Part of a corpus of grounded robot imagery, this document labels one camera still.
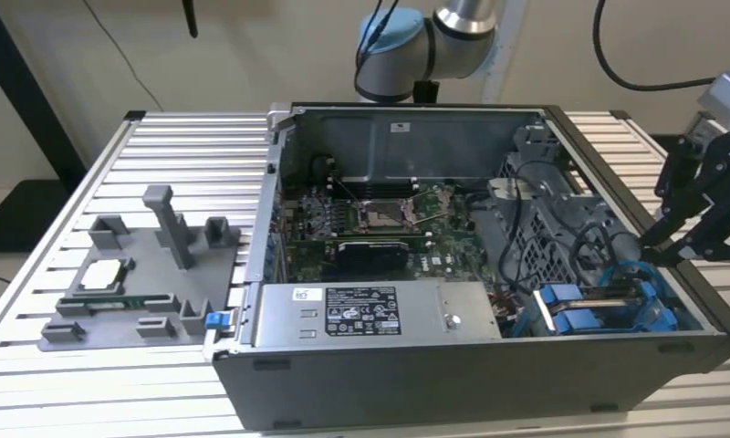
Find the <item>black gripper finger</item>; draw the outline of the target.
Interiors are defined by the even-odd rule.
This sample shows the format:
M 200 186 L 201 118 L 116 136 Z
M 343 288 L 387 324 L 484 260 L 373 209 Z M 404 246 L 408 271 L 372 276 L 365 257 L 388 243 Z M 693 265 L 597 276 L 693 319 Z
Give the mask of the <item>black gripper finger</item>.
M 681 229 L 687 220 L 708 207 L 700 192 L 703 185 L 696 182 L 701 163 L 701 148 L 691 141 L 675 141 L 668 148 L 655 187 L 655 194 L 661 199 L 661 215 L 640 238 L 644 250 L 656 249 Z
M 717 202 L 684 238 L 655 253 L 659 266 L 675 267 L 684 260 L 730 263 L 730 197 Z

